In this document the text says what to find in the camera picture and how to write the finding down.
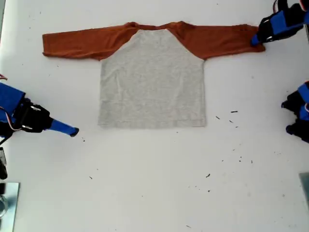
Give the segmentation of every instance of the raglan shirt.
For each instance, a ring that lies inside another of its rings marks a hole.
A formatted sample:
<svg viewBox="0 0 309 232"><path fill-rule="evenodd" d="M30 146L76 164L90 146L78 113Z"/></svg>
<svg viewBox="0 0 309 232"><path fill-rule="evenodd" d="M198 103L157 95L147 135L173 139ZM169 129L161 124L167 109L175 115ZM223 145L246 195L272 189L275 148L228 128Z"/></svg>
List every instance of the raglan shirt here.
<svg viewBox="0 0 309 232"><path fill-rule="evenodd" d="M203 127L204 62L262 52L251 47L257 27L122 26L43 35L48 57L101 61L98 124L119 128Z"/></svg>

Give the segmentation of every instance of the wire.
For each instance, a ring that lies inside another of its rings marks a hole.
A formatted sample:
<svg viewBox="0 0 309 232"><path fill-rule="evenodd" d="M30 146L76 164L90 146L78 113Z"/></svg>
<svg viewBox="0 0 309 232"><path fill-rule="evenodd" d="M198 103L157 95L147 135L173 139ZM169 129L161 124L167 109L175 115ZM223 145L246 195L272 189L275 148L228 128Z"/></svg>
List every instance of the wire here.
<svg viewBox="0 0 309 232"><path fill-rule="evenodd" d="M0 80L8 80L8 78L6 78L5 76L3 76L2 74L0 74Z"/></svg>
<svg viewBox="0 0 309 232"><path fill-rule="evenodd" d="M13 127L13 125L12 125L12 120L11 120L11 117L10 117L9 113L8 113L3 107L1 107L1 106L0 106L0 110L3 110L3 111L5 112L5 115L6 115L6 118L7 118L7 120L8 120L9 126L10 126L10 128L11 128L12 130L14 130L14 131L20 131L20 130L22 129L22 128L15 129L15 128Z"/></svg>

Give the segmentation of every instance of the white table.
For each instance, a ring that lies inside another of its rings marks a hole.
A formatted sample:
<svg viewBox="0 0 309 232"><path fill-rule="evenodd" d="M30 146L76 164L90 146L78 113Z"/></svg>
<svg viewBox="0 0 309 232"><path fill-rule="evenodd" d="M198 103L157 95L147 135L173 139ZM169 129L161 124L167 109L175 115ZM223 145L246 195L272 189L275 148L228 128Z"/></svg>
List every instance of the white table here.
<svg viewBox="0 0 309 232"><path fill-rule="evenodd" d="M271 0L8 0L0 73L81 130L5 144L7 181L21 183L15 232L307 232L298 173L309 171L309 144L285 132L295 117L280 108L309 76L304 30L265 53L208 60L205 128L101 129L100 63L42 55L49 32L258 25L271 11Z"/></svg>

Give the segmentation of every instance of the orange sleeve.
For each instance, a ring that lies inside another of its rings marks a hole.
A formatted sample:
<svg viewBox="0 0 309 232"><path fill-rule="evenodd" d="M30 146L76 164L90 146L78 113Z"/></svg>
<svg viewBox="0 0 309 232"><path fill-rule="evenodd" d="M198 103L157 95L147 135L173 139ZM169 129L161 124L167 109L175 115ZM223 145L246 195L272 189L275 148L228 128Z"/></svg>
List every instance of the orange sleeve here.
<svg viewBox="0 0 309 232"><path fill-rule="evenodd" d="M263 45L250 45L258 27L249 25L194 26L181 22L169 30L191 53L201 59L265 51Z"/></svg>
<svg viewBox="0 0 309 232"><path fill-rule="evenodd" d="M138 31L129 25L43 35L43 55L62 58L105 59Z"/></svg>

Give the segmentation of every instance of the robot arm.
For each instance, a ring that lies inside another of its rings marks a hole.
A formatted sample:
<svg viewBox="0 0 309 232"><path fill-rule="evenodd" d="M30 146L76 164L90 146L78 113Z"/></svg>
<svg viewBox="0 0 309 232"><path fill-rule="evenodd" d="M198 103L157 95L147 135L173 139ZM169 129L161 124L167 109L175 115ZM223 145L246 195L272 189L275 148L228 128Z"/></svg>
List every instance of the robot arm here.
<svg viewBox="0 0 309 232"><path fill-rule="evenodd" d="M304 11L309 8L309 0L300 0L291 8L286 0L277 1L279 11L262 19L258 33L251 40L253 46L289 38L301 30L304 23L309 23L309 12Z"/></svg>

